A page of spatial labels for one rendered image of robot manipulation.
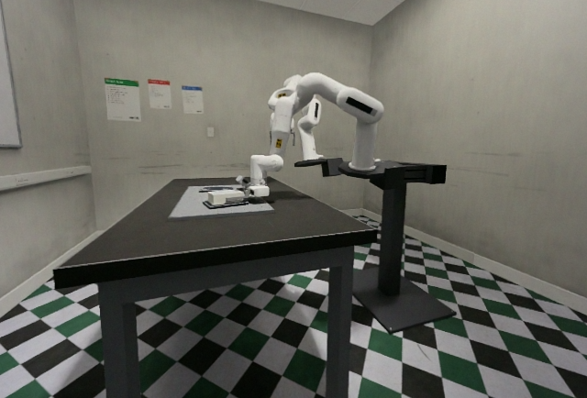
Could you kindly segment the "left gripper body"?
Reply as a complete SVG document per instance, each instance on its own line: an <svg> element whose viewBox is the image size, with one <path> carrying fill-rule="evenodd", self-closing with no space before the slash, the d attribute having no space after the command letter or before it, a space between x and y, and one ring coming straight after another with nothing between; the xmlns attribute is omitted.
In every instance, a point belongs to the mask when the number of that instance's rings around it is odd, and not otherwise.
<svg viewBox="0 0 587 398"><path fill-rule="evenodd" d="M246 188L249 188L251 191L251 195L254 195L256 197L261 197L261 196L268 196L269 195L269 187L265 186L266 184L255 184L255 185L247 185Z"/></svg>

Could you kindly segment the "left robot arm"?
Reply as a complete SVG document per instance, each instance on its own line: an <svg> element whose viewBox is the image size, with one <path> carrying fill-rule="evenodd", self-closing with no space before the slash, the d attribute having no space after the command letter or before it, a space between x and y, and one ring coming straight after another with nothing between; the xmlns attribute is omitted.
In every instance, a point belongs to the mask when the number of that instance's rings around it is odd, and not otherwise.
<svg viewBox="0 0 587 398"><path fill-rule="evenodd" d="M250 158L250 183L240 176L236 179L242 186L267 183L267 171L279 171L283 166L284 154L289 139L293 115L307 106L314 94L338 105L344 112L355 116L356 132L352 162L349 167L356 171L373 171L373 158L378 121L384 109L374 98L346 87L323 74L309 73L296 85L295 93L278 99L271 128L270 156L253 155ZM362 121L361 121L362 120ZM374 124L373 124L374 123Z"/></svg>

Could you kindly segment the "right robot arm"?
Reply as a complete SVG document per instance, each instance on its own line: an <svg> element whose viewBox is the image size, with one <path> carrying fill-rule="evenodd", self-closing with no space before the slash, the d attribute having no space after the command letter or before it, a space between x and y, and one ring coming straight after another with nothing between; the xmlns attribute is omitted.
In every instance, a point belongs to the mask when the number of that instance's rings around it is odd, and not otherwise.
<svg viewBox="0 0 587 398"><path fill-rule="evenodd" d="M276 91L271 96L268 107L271 110L275 110L276 103L281 97L289 97L295 93L296 85L302 79L300 75L295 75L285 80L282 89ZM316 100L317 94L314 94L314 98L311 103L302 109L303 118L297 123L297 128L300 134L303 160L312 160L323 158L323 155L316 154L314 135L311 128L316 127L319 123L321 114L321 104Z"/></svg>

